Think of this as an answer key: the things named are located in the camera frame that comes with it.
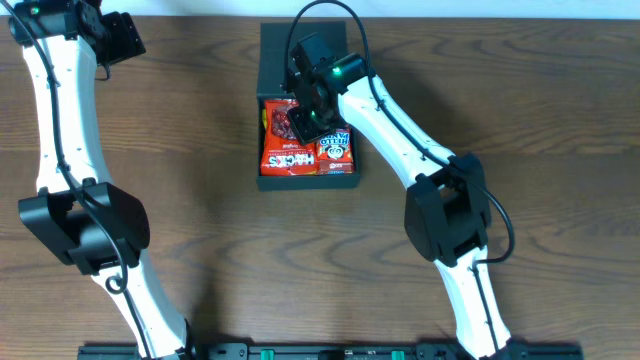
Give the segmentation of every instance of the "white background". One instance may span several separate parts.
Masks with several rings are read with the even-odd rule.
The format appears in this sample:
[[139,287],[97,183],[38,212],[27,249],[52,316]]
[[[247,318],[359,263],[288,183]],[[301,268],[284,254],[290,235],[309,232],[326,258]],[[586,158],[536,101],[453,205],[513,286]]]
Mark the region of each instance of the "white background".
[[[103,13],[294,16],[310,0],[103,0]],[[640,19],[640,0],[345,0],[360,16]],[[311,16],[346,16],[335,5]]]

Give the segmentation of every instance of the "black box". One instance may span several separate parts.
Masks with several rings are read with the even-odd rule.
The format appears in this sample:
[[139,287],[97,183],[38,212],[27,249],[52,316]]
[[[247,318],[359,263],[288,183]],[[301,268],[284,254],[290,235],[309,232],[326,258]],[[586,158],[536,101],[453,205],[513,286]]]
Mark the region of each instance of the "black box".
[[[260,175],[260,161],[264,151],[265,129],[262,125],[262,109],[264,101],[268,99],[293,99],[293,94],[286,94],[280,84],[284,79],[283,61],[284,46],[291,23],[263,23],[260,25],[260,68],[258,74],[258,178],[256,180],[260,191],[271,190],[307,190],[307,189],[346,189],[358,186],[360,182],[360,164],[358,161],[358,147],[356,130],[351,128],[351,151],[355,170],[346,175],[309,175],[309,176],[262,176]],[[321,23],[298,23],[291,38],[293,47],[298,40],[314,32],[319,33],[327,42],[329,48],[338,58],[347,53],[347,31],[343,21]],[[289,57],[289,67],[295,70],[295,65]]]

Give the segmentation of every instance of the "wooden table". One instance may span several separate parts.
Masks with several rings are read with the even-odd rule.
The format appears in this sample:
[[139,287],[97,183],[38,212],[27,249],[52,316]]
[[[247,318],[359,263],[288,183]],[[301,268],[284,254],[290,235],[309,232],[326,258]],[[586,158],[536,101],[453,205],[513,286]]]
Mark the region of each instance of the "wooden table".
[[[32,85],[0,21],[0,358],[130,343],[113,302],[20,223],[35,194]],[[404,190],[370,144],[354,190],[260,193],[259,18],[136,18],[147,54],[96,83],[104,155],[145,204],[153,261],[204,341],[455,337],[442,280],[403,229]],[[437,141],[481,158],[518,236],[491,267],[505,323],[640,357],[640,23],[366,20],[374,65]],[[361,43],[349,22],[352,50]],[[490,249],[506,246],[494,214]]]

